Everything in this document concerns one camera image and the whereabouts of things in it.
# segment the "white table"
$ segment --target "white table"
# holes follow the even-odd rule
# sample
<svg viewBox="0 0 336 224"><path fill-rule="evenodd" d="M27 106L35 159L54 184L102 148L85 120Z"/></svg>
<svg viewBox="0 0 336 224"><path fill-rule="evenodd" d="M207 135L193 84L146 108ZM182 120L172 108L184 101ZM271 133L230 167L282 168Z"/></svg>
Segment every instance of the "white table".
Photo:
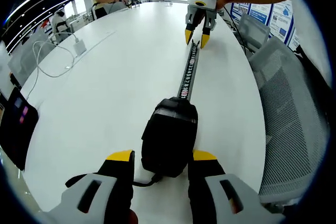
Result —
<svg viewBox="0 0 336 224"><path fill-rule="evenodd" d="M135 178L152 174L140 162L141 136L155 106L177 95L190 45L185 44L187 5L145 3L85 26L75 34L88 50L69 74L40 74L29 102L39 121L29 146L24 179L42 210L60 203L65 182L96 172L111 153L135 150ZM203 25L193 36L201 38ZM72 48L69 37L62 46ZM265 125L253 73L233 33L218 17L201 50L191 103L198 111L195 148L216 155L259 191L265 161ZM71 58L54 49L41 63L60 73ZM36 73L22 93L27 95ZM184 172L149 188L134 188L131 208L139 223L192 223Z"/></svg>

